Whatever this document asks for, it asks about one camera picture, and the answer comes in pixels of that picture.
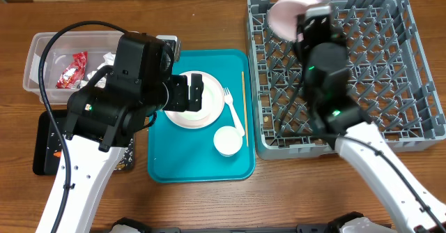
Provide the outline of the small bowl with nuts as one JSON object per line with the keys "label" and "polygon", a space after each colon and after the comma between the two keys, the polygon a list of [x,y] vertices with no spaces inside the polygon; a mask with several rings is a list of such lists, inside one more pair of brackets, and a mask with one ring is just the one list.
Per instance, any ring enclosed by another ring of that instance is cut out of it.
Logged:
{"label": "small bowl with nuts", "polygon": [[268,11],[268,25],[280,38],[295,41],[297,16],[322,0],[278,0]]}

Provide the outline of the white plastic cup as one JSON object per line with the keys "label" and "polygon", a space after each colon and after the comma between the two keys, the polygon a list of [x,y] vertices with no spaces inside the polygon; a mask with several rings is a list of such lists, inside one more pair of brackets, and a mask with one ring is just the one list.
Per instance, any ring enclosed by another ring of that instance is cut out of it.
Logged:
{"label": "white plastic cup", "polygon": [[213,143],[222,156],[231,157],[240,151],[243,137],[235,127],[223,126],[215,132]]}

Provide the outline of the white napkin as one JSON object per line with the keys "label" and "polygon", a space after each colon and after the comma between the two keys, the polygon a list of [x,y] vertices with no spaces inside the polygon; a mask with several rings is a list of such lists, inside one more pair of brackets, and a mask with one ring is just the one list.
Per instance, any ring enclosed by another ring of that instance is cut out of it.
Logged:
{"label": "white napkin", "polygon": [[89,83],[94,83],[95,87],[103,89],[106,85],[106,76],[104,73],[99,73],[97,70],[87,75],[87,80],[82,80],[79,84],[79,88],[87,86]]}
{"label": "white napkin", "polygon": [[97,69],[101,69],[103,66],[113,66],[116,55],[108,52],[103,56],[104,61],[97,67]]}

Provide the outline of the red snack wrapper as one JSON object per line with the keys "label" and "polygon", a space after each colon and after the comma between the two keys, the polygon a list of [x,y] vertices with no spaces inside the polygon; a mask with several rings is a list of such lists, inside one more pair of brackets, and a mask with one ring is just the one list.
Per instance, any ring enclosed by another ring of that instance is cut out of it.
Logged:
{"label": "red snack wrapper", "polygon": [[57,89],[76,89],[84,78],[88,52],[76,53],[72,58],[72,63],[62,72],[56,83]]}

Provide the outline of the orange carrot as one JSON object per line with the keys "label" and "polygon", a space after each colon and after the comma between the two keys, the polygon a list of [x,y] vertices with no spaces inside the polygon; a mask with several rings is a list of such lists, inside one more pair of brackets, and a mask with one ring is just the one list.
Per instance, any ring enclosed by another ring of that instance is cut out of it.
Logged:
{"label": "orange carrot", "polygon": [[61,151],[56,151],[56,152],[53,153],[53,155],[55,157],[57,157],[57,158],[60,158],[61,157]]}

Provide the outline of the pile of rice and nuts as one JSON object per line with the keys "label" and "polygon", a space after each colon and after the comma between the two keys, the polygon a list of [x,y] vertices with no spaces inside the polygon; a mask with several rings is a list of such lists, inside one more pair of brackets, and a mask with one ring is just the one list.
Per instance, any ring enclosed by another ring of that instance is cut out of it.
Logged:
{"label": "pile of rice and nuts", "polygon": [[[56,138],[54,133],[50,133],[47,139],[47,146],[45,152],[45,165],[44,172],[48,175],[56,174],[57,167],[59,166],[60,158],[53,155],[54,152],[61,151],[61,145],[59,139]],[[134,137],[130,140],[128,148],[125,150],[122,159],[115,167],[115,171],[128,171],[134,166]]]}

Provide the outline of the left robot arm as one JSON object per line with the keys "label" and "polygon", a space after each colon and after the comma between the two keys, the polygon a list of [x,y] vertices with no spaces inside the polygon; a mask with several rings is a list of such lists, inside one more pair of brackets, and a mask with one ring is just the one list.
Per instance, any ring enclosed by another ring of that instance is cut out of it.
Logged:
{"label": "left robot arm", "polygon": [[160,39],[128,32],[114,64],[69,97],[62,154],[38,232],[88,232],[115,167],[134,134],[158,110],[201,109],[200,74],[173,75],[174,54]]}

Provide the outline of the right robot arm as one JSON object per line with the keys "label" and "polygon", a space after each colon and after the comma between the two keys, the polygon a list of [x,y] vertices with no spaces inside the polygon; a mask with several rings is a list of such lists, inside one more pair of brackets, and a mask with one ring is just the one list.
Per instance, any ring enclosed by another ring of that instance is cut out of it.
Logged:
{"label": "right robot arm", "polygon": [[391,150],[378,126],[347,94],[346,39],[330,14],[297,17],[295,51],[313,135],[325,140],[364,179],[399,232],[444,232],[445,204]]}

